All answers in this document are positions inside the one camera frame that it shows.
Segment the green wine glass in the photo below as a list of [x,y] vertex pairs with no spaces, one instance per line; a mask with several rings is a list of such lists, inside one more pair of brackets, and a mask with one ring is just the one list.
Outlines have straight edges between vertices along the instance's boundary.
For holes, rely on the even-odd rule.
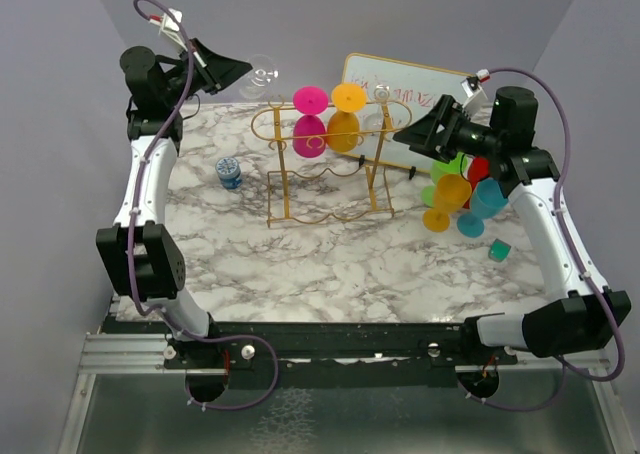
[[430,170],[431,184],[421,191],[423,203],[427,207],[432,207],[433,196],[440,179],[449,174],[461,176],[465,172],[466,165],[467,161],[463,153],[459,153],[454,160],[448,163],[434,161]]

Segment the red wine glass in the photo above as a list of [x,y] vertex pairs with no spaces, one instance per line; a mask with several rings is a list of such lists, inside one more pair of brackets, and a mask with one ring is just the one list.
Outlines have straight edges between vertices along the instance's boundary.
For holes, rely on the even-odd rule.
[[471,193],[474,193],[477,184],[490,176],[489,161],[485,158],[474,157],[467,162],[466,157],[463,157],[460,164],[460,175],[467,180],[471,187]]

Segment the yellow wine glass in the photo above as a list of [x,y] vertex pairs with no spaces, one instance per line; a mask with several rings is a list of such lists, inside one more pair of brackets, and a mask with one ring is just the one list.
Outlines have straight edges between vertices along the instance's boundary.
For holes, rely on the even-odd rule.
[[423,215],[424,226],[436,233],[446,231],[450,216],[463,207],[471,193],[471,184],[459,174],[442,176],[433,194],[433,205]]

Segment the blue wine glass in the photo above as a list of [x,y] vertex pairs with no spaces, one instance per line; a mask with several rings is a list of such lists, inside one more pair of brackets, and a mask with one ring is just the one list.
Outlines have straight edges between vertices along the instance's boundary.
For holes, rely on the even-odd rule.
[[457,220],[458,231],[469,238],[480,237],[485,230],[485,221],[499,214],[507,204],[508,200],[496,180],[480,181],[471,195],[469,211]]

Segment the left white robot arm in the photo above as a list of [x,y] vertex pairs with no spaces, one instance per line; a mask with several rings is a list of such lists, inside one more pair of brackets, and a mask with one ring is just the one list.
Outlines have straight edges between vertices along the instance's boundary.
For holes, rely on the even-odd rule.
[[130,298],[143,317],[158,313],[176,339],[189,341],[189,360],[210,368],[220,359],[221,345],[209,336],[211,316],[185,287],[184,256],[165,226],[168,183],[183,139],[184,101],[228,88],[252,66],[193,38],[178,58],[131,47],[120,67],[130,92],[131,168],[122,205],[112,226],[97,231],[96,246],[115,293]]

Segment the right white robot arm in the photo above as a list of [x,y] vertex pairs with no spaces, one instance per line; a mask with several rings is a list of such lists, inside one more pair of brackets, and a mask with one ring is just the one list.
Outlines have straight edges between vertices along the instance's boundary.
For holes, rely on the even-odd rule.
[[488,161],[491,179],[519,216],[551,300],[526,314],[494,314],[465,320],[461,357],[481,365],[496,347],[539,358],[604,348],[621,340],[631,310],[625,291],[615,291],[590,262],[568,211],[561,175],[551,154],[533,144],[538,101],[526,88],[497,90],[488,125],[470,120],[450,95],[394,139],[415,153],[451,161],[464,153]]

